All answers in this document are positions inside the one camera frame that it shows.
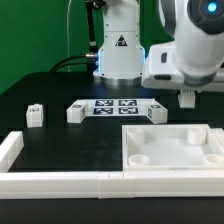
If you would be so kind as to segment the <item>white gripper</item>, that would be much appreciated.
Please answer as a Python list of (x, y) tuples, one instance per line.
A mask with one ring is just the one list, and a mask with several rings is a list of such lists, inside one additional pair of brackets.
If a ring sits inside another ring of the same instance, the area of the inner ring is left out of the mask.
[(154, 89), (224, 90), (224, 68), (207, 85), (191, 87), (173, 63), (174, 44), (153, 45), (148, 53), (142, 73), (142, 86)]

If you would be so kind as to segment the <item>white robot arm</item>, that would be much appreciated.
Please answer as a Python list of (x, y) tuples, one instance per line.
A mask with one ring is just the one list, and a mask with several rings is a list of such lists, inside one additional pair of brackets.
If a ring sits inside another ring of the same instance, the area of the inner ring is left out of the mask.
[(103, 10), (97, 82), (145, 88), (224, 92), (224, 0), (157, 0), (171, 42), (140, 44), (138, 0), (90, 0)]

